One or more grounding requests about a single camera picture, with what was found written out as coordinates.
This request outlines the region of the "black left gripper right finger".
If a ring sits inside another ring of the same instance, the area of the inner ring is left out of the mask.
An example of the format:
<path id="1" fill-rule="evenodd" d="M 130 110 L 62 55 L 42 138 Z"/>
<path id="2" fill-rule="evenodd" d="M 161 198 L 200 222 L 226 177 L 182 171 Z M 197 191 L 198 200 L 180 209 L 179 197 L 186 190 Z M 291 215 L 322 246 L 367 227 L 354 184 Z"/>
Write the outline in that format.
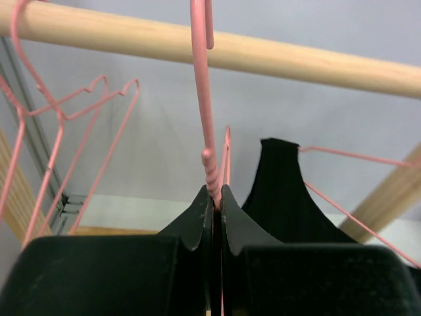
<path id="1" fill-rule="evenodd" d="M 381 246 L 284 244 L 222 188 L 226 315 L 419 315 L 401 260 Z"/>

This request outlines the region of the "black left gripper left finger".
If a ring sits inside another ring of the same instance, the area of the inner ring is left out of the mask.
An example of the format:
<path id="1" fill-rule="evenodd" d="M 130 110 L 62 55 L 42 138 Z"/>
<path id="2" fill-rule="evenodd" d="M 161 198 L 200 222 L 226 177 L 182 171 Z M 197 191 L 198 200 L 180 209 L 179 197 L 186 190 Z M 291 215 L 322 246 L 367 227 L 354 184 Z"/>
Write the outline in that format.
<path id="1" fill-rule="evenodd" d="M 2 290 L 2 315 L 204 315 L 211 307 L 210 198 L 157 234 L 31 241 Z"/>

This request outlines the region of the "pink hanger of grey top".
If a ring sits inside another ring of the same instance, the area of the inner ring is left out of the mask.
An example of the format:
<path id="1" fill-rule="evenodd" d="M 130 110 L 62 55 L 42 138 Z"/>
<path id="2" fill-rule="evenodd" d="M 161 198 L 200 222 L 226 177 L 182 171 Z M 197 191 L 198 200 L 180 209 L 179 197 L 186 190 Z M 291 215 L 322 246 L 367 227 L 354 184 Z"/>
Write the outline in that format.
<path id="1" fill-rule="evenodd" d="M 211 93 L 207 51 L 214 47 L 214 32 L 211 1 L 190 2 L 191 46 L 197 98 L 205 148 L 201 153 L 205 169 L 205 181 L 210 196 L 212 213 L 212 252 L 210 274 L 210 304 L 212 315 L 223 315 L 222 290 L 222 187 L 230 183 L 231 130 L 226 128 L 222 150 L 222 164 L 216 159 L 216 145 L 212 120 Z"/>

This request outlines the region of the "pink hanger of red top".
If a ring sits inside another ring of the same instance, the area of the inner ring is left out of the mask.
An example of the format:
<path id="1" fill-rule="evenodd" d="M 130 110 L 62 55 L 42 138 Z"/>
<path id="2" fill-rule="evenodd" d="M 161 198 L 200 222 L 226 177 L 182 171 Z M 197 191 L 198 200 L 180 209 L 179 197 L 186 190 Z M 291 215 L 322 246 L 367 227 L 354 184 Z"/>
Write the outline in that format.
<path id="1" fill-rule="evenodd" d="M 109 85 L 106 76 L 100 76 L 96 78 L 90 86 L 82 87 L 75 92 L 72 92 L 70 95 L 67 95 L 59 100 L 56 100 L 47 89 L 47 86 L 43 83 L 42 79 L 39 77 L 35 68 L 32 66 L 31 62 L 27 58 L 26 54 L 23 51 L 23 48 L 20 44 L 20 38 L 18 34 L 18 22 L 19 18 L 24 14 L 24 10 L 29 4 L 28 1 L 16 1 L 15 4 L 10 5 L 9 11 L 9 31 L 11 35 L 11 40 L 14 46 L 14 49 L 24 63 L 28 72 L 32 75 L 33 79 L 36 82 L 36 86 L 39 92 L 44 96 L 47 105 L 34 110 L 27 110 L 23 104 L 18 100 L 18 98 L 13 94 L 11 88 L 6 83 L 5 79 L 1 79 L 1 90 L 5 94 L 5 97 L 16 109 L 18 115 L 18 133 L 14 145 L 14 149 L 11 149 L 9 143 L 6 139 L 1 138 L 1 213 L 6 213 L 6 216 L 1 216 L 2 219 L 6 219 L 8 224 L 12 224 L 11 228 L 18 229 L 18 239 L 21 241 L 21 246 L 25 248 L 33 239 L 33 234 L 37 232 L 37 235 L 43 236 L 44 233 L 51 233 L 51 229 L 48 228 L 49 220 L 52 217 L 53 211 L 59 202 L 59 198 L 63 193 L 68 180 L 78 162 L 80 155 L 85 147 L 87 138 L 93 128 L 93 125 L 97 119 L 99 111 L 104 103 L 109 101 L 109 99 L 114 96 L 109 93 Z M 61 104 L 65 103 L 82 92 L 91 93 L 95 85 L 104 81 L 105 90 L 102 95 L 102 98 L 93 105 L 90 105 L 88 108 L 83 111 L 74 113 L 73 115 L 66 115 L 62 109 Z M 57 115 L 57 120 L 59 123 L 59 129 L 57 132 L 57 137 L 53 151 L 49 158 L 47 168 L 44 172 L 43 182 L 39 189 L 37 198 L 34 198 L 33 195 L 29 193 L 29 186 L 24 177 L 20 167 L 18 166 L 18 160 L 20 156 L 20 150 L 22 147 L 22 141 L 25 136 L 26 131 L 26 118 L 35 117 L 41 115 L 47 111 L 54 111 Z M 49 185 L 50 179 L 53 174 L 53 169 L 55 166 L 55 161 L 57 160 L 57 155 L 62 143 L 62 137 L 64 135 L 64 123 L 66 121 L 75 120 L 90 111 L 95 111 L 90 124 L 84 134 L 84 138 L 80 143 L 80 146 L 73 158 L 73 161 L 69 167 L 69 170 L 66 174 L 65 179 L 63 180 L 55 199 L 53 200 L 49 211 L 46 216 L 41 214 L 41 207 L 43 204 L 43 199 L 45 197 L 45 191 Z"/>

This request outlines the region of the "pink hanger of white top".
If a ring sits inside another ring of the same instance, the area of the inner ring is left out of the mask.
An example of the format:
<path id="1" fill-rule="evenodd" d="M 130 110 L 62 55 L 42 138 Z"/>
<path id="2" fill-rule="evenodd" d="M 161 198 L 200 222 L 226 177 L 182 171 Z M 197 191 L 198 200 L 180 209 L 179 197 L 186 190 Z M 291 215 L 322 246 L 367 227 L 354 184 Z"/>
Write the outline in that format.
<path id="1" fill-rule="evenodd" d="M 101 94 L 101 97 L 100 97 L 100 99 L 101 99 L 102 98 L 102 95 L 104 93 L 104 90 L 105 90 L 104 81 L 98 82 L 95 85 L 95 87 L 94 87 L 94 89 L 93 89 L 92 92 L 94 92 L 94 90 L 96 88 L 98 88 L 98 87 L 102 87 L 102 89 L 103 89 L 102 94 Z M 85 210 L 87 208 L 87 205 L 90 202 L 90 199 L 92 198 L 93 194 L 96 192 L 97 187 L 98 187 L 98 185 L 99 185 L 99 183 L 100 183 L 100 181 L 101 181 L 101 179 L 103 177 L 103 174 L 104 174 L 104 172 L 106 170 L 106 167 L 109 164 L 109 161 L 111 160 L 112 154 L 115 151 L 115 148 L 117 147 L 118 142 L 120 141 L 120 138 L 121 138 L 121 136 L 122 136 L 122 134 L 124 132 L 124 129 L 125 129 L 126 125 L 127 125 L 127 122 L 128 122 L 128 120 L 129 120 L 129 118 L 130 118 L 130 116 L 132 114 L 132 111 L 133 111 L 134 107 L 137 104 L 137 100 L 138 100 L 139 93 L 140 93 L 140 84 L 139 84 L 139 81 L 137 79 L 130 80 L 127 84 L 124 85 L 124 87 L 121 90 L 110 91 L 110 89 L 109 89 L 109 93 L 111 95 L 113 95 L 114 97 L 111 98 L 111 99 L 109 99 L 109 101 L 107 101 L 106 103 L 104 103 L 102 105 L 102 107 L 101 107 L 101 109 L 99 111 L 99 114 L 97 116 L 97 119 L 96 119 L 96 121 L 95 121 L 95 123 L 93 125 L 93 128 L 92 128 L 92 130 L 91 130 L 91 132 L 90 132 L 90 134 L 89 134 L 89 136 L 87 138 L 87 142 L 85 144 L 85 147 L 84 147 L 84 149 L 83 149 L 83 151 L 82 151 L 82 153 L 80 155 L 80 158 L 79 158 L 78 162 L 76 163 L 76 166 L 74 167 L 74 170 L 73 170 L 73 172 L 72 172 L 72 174 L 70 176 L 70 179 L 72 178 L 73 174 L 75 173 L 76 168 L 82 165 L 82 163 L 83 163 L 82 160 L 84 158 L 92 158 L 93 157 L 94 150 L 100 148 L 103 145 L 102 142 L 96 142 L 94 140 L 94 138 L 96 136 L 98 136 L 98 134 L 99 134 L 99 130 L 100 130 L 100 126 L 99 125 L 100 125 L 101 119 L 102 119 L 101 115 L 103 114 L 103 112 L 105 110 L 107 110 L 107 104 L 110 103 L 113 99 L 115 99 L 117 97 L 125 97 L 127 95 L 132 95 L 132 99 L 130 100 L 130 104 L 128 105 L 128 108 L 127 108 L 127 111 L 126 111 L 126 113 L 124 115 L 124 118 L 122 119 L 122 122 L 121 122 L 120 126 L 118 127 L 118 129 L 116 131 L 116 135 L 114 137 L 114 140 L 111 142 L 110 148 L 108 150 L 104 150 L 103 151 L 103 153 L 105 155 L 105 159 L 104 159 L 104 161 L 102 162 L 102 164 L 101 164 L 101 166 L 99 168 L 98 175 L 95 177 L 95 180 L 93 181 L 93 184 L 92 184 L 91 188 L 89 189 L 89 192 L 88 192 L 88 194 L 87 194 L 87 196 L 86 196 L 86 198 L 85 198 L 85 200 L 83 202 L 82 208 L 81 208 L 80 212 L 78 213 L 74 224 L 70 228 L 71 231 L 75 231 L 77 229 L 78 224 L 79 224 L 81 218 L 83 217 L 83 214 L 85 213 Z M 68 103 L 69 101 L 61 104 L 61 109 L 62 109 L 62 111 L 64 113 L 65 113 L 65 111 L 63 110 L 62 106 L 65 105 L 66 103 Z M 54 169 L 55 169 L 56 164 L 57 164 L 57 162 L 59 160 L 59 157 L 63 156 L 63 154 L 64 154 L 64 142 L 67 141 L 67 140 L 69 140 L 70 133 L 73 132 L 73 131 L 75 131 L 75 129 L 76 129 L 76 123 L 80 123 L 80 122 L 86 122 L 87 123 L 86 129 L 84 130 L 82 139 L 80 141 L 80 143 L 81 143 L 82 140 L 83 140 L 83 138 L 84 138 L 84 134 L 86 133 L 86 130 L 87 130 L 89 124 L 90 124 L 90 121 L 91 121 L 92 116 L 94 115 L 94 113 L 95 113 L 95 111 L 90 111 L 90 112 L 86 113 L 85 115 L 83 115 L 83 116 L 81 116 L 81 117 L 79 117 L 79 118 L 77 118 L 75 120 L 66 121 L 64 123 L 64 135 L 62 137 L 62 143 L 61 143 L 61 147 L 59 149 L 59 153 L 57 155 L 57 160 L 55 161 Z M 54 111 L 47 111 L 47 112 L 45 112 L 45 113 L 43 113 L 41 115 L 44 115 L 44 114 L 52 114 L 54 116 L 54 118 L 57 120 L 57 115 L 56 115 L 56 112 L 54 112 Z M 58 129 L 59 129 L 59 123 L 58 123 L 58 120 L 57 120 L 57 130 L 56 130 L 55 140 L 53 142 L 53 148 L 54 148 L 54 145 L 55 145 L 55 141 L 56 141 Z M 2 135 L 1 138 L 6 139 L 6 141 L 9 143 L 9 141 L 7 140 L 7 138 L 6 138 L 5 135 Z M 16 138 L 14 140 L 14 144 L 13 145 L 9 144 L 9 146 L 10 146 L 11 149 L 14 149 L 15 141 L 16 141 Z M 21 150 L 20 150 L 20 155 L 22 153 L 22 148 L 23 147 L 24 147 L 24 139 L 22 141 L 22 147 L 21 147 Z M 64 191 L 67 189 L 67 186 L 68 186 L 68 184 L 70 182 L 70 179 L 68 180 Z M 27 178 L 26 178 L 26 181 L 27 181 L 28 186 L 29 186 L 29 193 L 31 195 L 33 195 L 34 198 L 37 198 L 38 193 L 39 193 L 39 190 L 37 191 L 37 193 L 33 193 L 32 187 L 30 186 L 29 181 L 28 181 Z M 44 215 L 44 216 L 47 215 L 47 213 L 49 211 L 49 208 L 50 208 L 50 206 L 51 206 L 51 204 L 53 202 L 53 200 L 50 203 L 47 202 L 47 200 L 46 200 L 46 198 L 47 198 L 46 197 L 46 193 L 47 193 L 47 190 L 45 191 L 45 197 L 43 199 L 43 204 L 42 204 L 42 207 L 41 207 L 41 214 Z M 17 228 L 14 228 L 13 230 L 16 232 L 17 237 L 18 237 L 18 229 Z M 52 229 L 51 229 L 51 233 L 50 234 L 48 234 L 48 233 L 45 232 L 43 236 L 50 236 L 50 235 L 52 235 Z M 34 239 L 35 238 L 39 238 L 39 236 L 37 235 L 37 232 L 35 232 L 33 234 L 33 236 L 34 236 Z"/>

